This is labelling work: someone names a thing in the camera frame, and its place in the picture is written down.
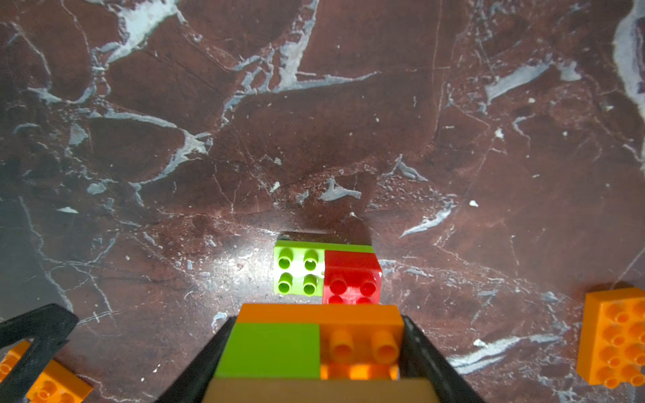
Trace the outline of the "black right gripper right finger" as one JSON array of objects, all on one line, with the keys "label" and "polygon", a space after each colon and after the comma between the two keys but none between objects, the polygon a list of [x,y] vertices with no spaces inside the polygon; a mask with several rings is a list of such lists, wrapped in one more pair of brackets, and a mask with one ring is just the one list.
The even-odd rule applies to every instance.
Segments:
[{"label": "black right gripper right finger", "polygon": [[427,379],[433,386],[439,402],[485,403],[429,341],[423,330],[410,317],[402,315],[401,318],[404,323],[400,352],[401,377]]}]

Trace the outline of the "small orange lego brick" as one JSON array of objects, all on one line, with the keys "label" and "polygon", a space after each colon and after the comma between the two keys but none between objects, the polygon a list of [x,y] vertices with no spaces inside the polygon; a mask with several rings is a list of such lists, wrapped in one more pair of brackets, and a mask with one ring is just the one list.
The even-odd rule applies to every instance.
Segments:
[{"label": "small orange lego brick", "polygon": [[644,385],[644,291],[586,295],[576,371],[591,386]]}]

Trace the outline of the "long green lego brick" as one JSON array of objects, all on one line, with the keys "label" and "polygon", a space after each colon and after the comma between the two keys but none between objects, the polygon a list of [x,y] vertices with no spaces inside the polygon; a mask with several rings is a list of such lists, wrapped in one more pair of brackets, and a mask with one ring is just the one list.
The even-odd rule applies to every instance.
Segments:
[{"label": "long green lego brick", "polygon": [[369,245],[277,240],[273,253],[274,293],[321,297],[324,293],[325,252],[373,253]]}]

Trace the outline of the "small green lego brick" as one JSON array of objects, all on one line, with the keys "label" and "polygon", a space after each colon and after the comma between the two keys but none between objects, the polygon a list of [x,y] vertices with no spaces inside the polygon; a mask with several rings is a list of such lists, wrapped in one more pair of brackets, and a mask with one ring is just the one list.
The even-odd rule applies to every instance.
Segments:
[{"label": "small green lego brick", "polygon": [[235,324],[217,378],[319,379],[321,331],[311,323]]}]

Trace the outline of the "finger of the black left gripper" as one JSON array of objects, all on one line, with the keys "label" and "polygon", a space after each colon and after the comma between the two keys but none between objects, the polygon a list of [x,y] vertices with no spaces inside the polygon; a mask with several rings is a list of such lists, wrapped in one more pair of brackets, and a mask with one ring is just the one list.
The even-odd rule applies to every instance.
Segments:
[{"label": "finger of the black left gripper", "polygon": [[1,346],[29,341],[30,347],[1,383],[2,402],[21,402],[78,324],[74,313],[55,303],[1,323]]}]

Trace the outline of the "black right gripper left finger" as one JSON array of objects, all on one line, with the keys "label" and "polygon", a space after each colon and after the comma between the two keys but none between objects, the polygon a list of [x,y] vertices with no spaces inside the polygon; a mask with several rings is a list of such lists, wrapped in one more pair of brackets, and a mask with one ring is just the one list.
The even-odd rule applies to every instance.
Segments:
[{"label": "black right gripper left finger", "polygon": [[213,379],[237,317],[227,319],[200,353],[191,361],[156,403],[201,402]]}]

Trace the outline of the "red lego brick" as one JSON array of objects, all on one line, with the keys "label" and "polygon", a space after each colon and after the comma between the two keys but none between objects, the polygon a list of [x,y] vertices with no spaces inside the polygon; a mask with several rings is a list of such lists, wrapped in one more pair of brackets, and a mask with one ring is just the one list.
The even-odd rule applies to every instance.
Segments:
[{"label": "red lego brick", "polygon": [[325,252],[323,304],[378,305],[382,269],[374,253]]}]

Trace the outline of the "tan lego brick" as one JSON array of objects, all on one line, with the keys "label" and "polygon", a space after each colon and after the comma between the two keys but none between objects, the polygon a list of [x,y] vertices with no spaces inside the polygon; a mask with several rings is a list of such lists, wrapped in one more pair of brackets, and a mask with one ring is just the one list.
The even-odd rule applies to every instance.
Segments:
[{"label": "tan lego brick", "polygon": [[426,379],[213,379],[204,402],[438,402]]}]

